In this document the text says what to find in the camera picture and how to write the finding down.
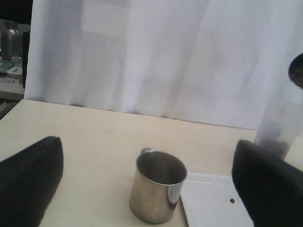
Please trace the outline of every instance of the mug handle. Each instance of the mug handle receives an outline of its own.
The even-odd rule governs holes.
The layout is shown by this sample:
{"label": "mug handle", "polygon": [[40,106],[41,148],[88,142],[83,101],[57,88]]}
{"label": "mug handle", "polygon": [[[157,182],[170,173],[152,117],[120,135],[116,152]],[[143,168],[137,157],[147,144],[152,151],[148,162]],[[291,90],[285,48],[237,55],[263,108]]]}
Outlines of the mug handle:
{"label": "mug handle", "polygon": [[144,153],[144,152],[147,152],[147,151],[151,151],[152,149],[151,148],[143,148],[141,150],[141,154]]}

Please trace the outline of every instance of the clear plastic container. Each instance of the clear plastic container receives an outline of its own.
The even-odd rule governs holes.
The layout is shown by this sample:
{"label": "clear plastic container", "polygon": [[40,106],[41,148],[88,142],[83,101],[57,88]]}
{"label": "clear plastic container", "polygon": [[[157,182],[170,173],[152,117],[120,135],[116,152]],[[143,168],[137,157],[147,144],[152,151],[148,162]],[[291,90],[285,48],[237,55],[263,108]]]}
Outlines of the clear plastic container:
{"label": "clear plastic container", "polygon": [[284,160],[302,128],[302,105],[285,100],[270,100],[254,143]]}

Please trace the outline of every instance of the dark contents in container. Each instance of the dark contents in container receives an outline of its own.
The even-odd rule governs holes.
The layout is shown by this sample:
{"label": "dark contents in container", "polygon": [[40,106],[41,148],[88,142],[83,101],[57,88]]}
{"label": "dark contents in container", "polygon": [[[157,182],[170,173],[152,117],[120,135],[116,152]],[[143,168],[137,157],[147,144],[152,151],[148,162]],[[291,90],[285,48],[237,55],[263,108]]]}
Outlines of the dark contents in container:
{"label": "dark contents in container", "polygon": [[298,55],[289,65],[288,76],[293,84],[303,88],[303,53]]}
{"label": "dark contents in container", "polygon": [[281,159],[286,157],[287,152],[290,149],[290,145],[286,141],[279,142],[276,140],[264,139],[261,140],[258,145]]}

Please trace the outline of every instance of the metal cup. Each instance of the metal cup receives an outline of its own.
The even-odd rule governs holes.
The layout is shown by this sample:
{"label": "metal cup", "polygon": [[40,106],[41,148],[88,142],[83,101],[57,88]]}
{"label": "metal cup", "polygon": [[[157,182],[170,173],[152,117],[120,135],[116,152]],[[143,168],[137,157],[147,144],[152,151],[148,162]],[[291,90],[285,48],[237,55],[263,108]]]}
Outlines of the metal cup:
{"label": "metal cup", "polygon": [[129,200],[131,210],[146,222],[160,224],[170,220],[187,176],[185,165],[170,154],[144,148],[136,167]]}

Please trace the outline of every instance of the mug rim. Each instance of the mug rim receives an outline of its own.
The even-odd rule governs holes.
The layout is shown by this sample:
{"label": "mug rim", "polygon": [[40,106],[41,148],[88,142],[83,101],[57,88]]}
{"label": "mug rim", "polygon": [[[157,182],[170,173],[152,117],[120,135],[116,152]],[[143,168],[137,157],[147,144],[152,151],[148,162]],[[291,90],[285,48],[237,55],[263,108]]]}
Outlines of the mug rim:
{"label": "mug rim", "polygon": [[[152,181],[151,179],[149,179],[148,177],[146,177],[146,176],[139,170],[139,168],[138,168],[138,159],[139,159],[140,157],[142,157],[144,154],[151,153],[151,152],[162,153],[162,154],[171,156],[172,158],[174,158],[174,159],[176,159],[177,161],[179,161],[179,162],[181,163],[182,167],[183,167],[184,170],[185,170],[185,176],[184,176],[184,178],[182,179],[182,181],[180,181],[180,182],[178,182],[178,183],[174,183],[174,184],[166,184],[166,183],[158,183],[158,182]],[[137,169],[137,171],[140,173],[140,175],[143,176],[146,180],[148,180],[148,181],[150,181],[150,182],[153,182],[153,183],[155,183],[155,184],[158,184],[158,185],[163,185],[163,186],[175,186],[175,185],[178,185],[178,184],[183,183],[183,182],[186,180],[186,178],[187,178],[187,169],[186,169],[185,164],[184,164],[179,158],[177,158],[176,156],[171,155],[170,153],[167,153],[167,152],[164,152],[164,151],[148,150],[148,151],[145,151],[145,152],[139,154],[138,157],[137,157],[137,159],[136,159],[136,169]]]}

